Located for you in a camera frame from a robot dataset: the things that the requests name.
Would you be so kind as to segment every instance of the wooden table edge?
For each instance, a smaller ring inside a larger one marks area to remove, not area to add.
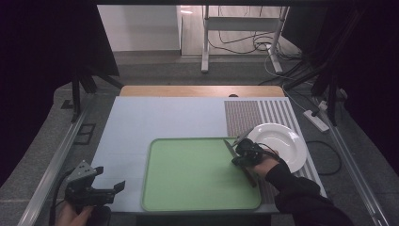
[[[279,86],[124,86],[120,96],[158,97],[285,97]]]

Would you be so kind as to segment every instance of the black curtain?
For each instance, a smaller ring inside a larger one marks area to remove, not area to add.
[[[57,88],[88,73],[87,65],[119,73],[97,6],[89,1],[2,1],[0,34],[3,184],[45,121]]]
[[[337,74],[345,108],[399,175],[398,56],[397,3],[373,1],[340,54]]]

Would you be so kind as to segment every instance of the metal rail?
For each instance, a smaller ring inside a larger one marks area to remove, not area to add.
[[[64,164],[65,158],[70,151],[73,140],[85,119],[85,116],[88,114],[90,109],[92,108],[92,100],[94,99],[94,94],[88,94],[83,100],[84,109],[80,116],[77,118],[76,122],[71,125],[69,128],[67,135],[59,144],[52,160],[50,161],[47,170],[44,172],[41,177],[40,183],[36,188],[35,193],[33,194],[29,204],[26,206],[24,214],[22,215],[19,226],[30,226],[34,225],[40,210],[46,201],[46,198],[56,180],[56,177],[61,170],[62,165]]]
[[[332,138],[342,155],[342,160],[345,166],[347,167],[349,175],[351,176],[356,188],[358,189],[360,197],[363,199],[364,204],[367,210],[369,211],[370,216],[373,219],[373,222],[377,226],[389,226],[390,224],[384,215],[384,212],[381,208],[379,201],[375,197],[373,190],[370,188],[369,184],[367,183],[366,179],[361,173],[358,164],[353,158],[339,129],[336,126],[332,125],[332,123],[328,119],[326,112],[320,111],[319,116],[321,116],[324,122],[326,122],[327,125],[329,126]]]

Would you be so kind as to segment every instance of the black sleeve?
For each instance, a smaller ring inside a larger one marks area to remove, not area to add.
[[[354,225],[331,200],[320,195],[318,184],[304,177],[295,177],[286,165],[276,165],[265,180],[279,191],[275,197],[279,211],[292,214],[297,225]]]

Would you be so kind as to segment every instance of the person's arm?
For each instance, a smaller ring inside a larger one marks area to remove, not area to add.
[[[279,194],[275,204],[281,213],[292,214],[297,225],[352,226],[352,220],[331,200],[320,195],[320,186],[304,177],[291,174],[284,160],[264,156],[263,162],[252,168]]]

